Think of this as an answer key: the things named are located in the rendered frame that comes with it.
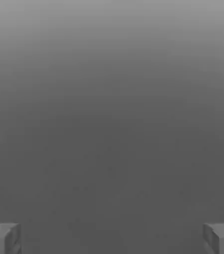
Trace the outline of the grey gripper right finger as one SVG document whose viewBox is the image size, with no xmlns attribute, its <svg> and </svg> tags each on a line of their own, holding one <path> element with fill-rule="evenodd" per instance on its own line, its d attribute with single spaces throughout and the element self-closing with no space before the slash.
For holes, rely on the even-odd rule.
<svg viewBox="0 0 224 254">
<path fill-rule="evenodd" d="M 203 240 L 206 254 L 224 254 L 224 223 L 205 223 Z"/>
</svg>

